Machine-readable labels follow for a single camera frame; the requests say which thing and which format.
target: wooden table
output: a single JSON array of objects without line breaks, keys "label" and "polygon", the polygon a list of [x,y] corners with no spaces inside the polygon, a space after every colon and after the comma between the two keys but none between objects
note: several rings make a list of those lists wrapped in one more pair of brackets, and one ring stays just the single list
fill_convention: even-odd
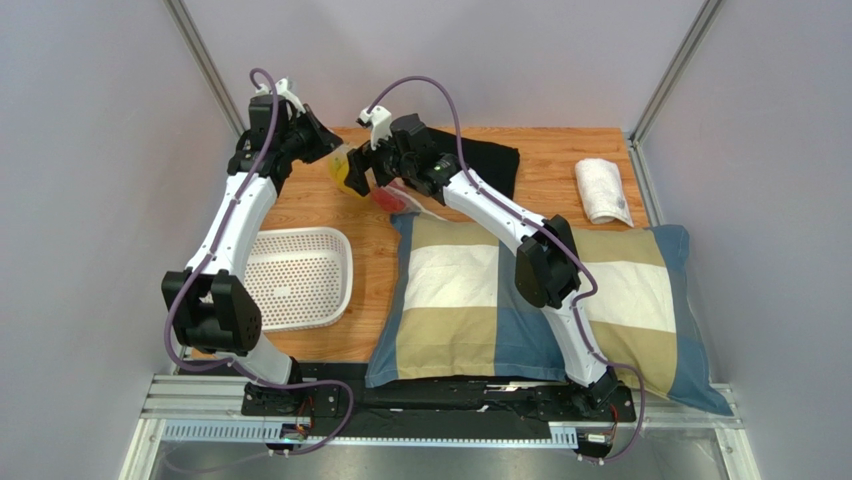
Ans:
[{"label": "wooden table", "polygon": [[[369,138],[362,129],[335,129],[353,145]],[[637,227],[648,226],[639,187],[624,137],[614,128],[467,128],[463,135],[520,150],[521,164],[514,200],[544,216],[560,214],[572,226],[622,230],[621,223],[592,225],[583,213],[574,164],[600,157],[618,164],[630,213]],[[438,202],[419,197],[435,213],[453,221],[470,221]],[[296,162],[263,230],[328,226],[343,232],[355,257],[355,284],[346,313],[329,327],[269,334],[283,352],[298,360],[366,362],[378,342],[390,309],[396,282],[399,236],[388,214],[369,199],[357,199],[337,189],[326,160],[312,165]]]}]

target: basket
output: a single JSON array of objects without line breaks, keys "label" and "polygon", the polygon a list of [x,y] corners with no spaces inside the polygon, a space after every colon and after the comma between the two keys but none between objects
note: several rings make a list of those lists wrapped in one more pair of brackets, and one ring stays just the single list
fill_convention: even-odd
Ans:
[{"label": "basket", "polygon": [[244,284],[265,332],[331,325],[352,297],[352,246],[327,227],[261,231]]}]

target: plaid pillow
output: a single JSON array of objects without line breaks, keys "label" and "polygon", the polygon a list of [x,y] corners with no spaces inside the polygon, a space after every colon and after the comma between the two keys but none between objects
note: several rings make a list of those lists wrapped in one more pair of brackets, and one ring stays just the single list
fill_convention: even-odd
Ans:
[{"label": "plaid pillow", "polygon": [[[452,375],[565,378],[544,314],[514,286],[513,252],[475,223],[395,215],[401,235],[393,304],[367,386]],[[598,345],[637,366],[649,392],[731,415],[710,387],[707,355],[686,299],[689,234],[666,225],[625,232],[574,229],[600,291],[584,300]],[[584,282],[581,291],[588,288]],[[618,371],[636,387],[629,371]]]}]

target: white wall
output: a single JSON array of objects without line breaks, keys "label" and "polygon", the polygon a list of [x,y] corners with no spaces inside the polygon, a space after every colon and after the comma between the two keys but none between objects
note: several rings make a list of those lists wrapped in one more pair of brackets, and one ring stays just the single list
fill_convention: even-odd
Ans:
[{"label": "white wall", "polygon": [[158,1],[0,4],[0,478],[116,478],[234,138]]},{"label": "white wall", "polygon": [[848,478],[852,3],[729,0],[645,154],[763,478]]},{"label": "white wall", "polygon": [[[465,125],[632,129],[702,0],[187,0],[237,105],[246,75],[290,76],[327,125],[355,126],[390,82],[430,75]],[[451,120],[408,85],[384,105]]]}]

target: black fabric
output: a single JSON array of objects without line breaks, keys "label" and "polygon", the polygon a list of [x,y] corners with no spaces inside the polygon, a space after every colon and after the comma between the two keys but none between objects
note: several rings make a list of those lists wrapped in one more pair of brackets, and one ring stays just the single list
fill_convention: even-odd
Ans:
[{"label": "black fabric", "polygon": [[[435,140],[439,152],[458,155],[454,134],[433,128],[429,129],[429,133]],[[514,197],[515,177],[518,174],[518,165],[521,163],[521,155],[516,148],[462,138],[462,149],[468,166],[476,170],[487,184],[510,199]]]}]

